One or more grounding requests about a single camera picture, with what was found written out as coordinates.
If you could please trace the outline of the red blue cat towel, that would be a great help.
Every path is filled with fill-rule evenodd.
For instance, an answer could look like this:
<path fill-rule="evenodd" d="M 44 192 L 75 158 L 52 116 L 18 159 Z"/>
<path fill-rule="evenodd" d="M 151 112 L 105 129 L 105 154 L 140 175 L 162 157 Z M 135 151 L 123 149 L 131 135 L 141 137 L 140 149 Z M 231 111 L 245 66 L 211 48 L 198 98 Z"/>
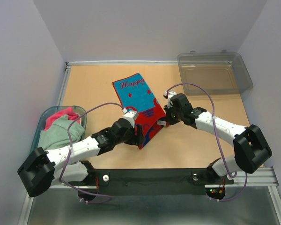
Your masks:
<path fill-rule="evenodd" d="M 121 105 L 139 113 L 136 124 L 142 126 L 145 141 L 142 149 L 163 128 L 167 127 L 166 114 L 141 74 L 137 73 L 112 82 Z"/>

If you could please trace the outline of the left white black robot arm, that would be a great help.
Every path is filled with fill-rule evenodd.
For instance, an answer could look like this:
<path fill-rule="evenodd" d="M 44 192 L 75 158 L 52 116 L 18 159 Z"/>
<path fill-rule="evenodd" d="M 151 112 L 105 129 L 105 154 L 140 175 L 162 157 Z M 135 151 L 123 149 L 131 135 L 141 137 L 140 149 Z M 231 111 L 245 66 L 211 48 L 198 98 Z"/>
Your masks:
<path fill-rule="evenodd" d="M 120 118 L 112 127 L 105 128 L 71 146 L 47 151 L 41 147 L 33 150 L 17 173 L 28 195 L 36 197 L 53 186 L 54 180 L 59 181 L 58 172 L 65 172 L 65 166 L 102 155 L 121 143 L 140 146 L 144 141 L 142 125 L 133 126 L 127 119 Z"/>

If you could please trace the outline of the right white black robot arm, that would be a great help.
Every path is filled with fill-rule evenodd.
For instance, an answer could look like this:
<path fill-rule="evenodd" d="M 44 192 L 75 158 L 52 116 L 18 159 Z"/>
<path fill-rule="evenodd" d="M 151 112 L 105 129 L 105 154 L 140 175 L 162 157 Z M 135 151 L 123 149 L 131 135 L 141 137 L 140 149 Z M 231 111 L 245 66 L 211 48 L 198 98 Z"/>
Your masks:
<path fill-rule="evenodd" d="M 214 135 L 217 141 L 224 140 L 234 148 L 233 155 L 222 155 L 202 173 L 209 183 L 217 183 L 228 173 L 243 171 L 253 174 L 272 156 L 272 151 L 258 126 L 240 126 L 215 117 L 201 107 L 194 108 L 182 93 L 170 91 L 164 97 L 168 100 L 164 109 L 169 125 L 183 122 L 194 129 Z"/>

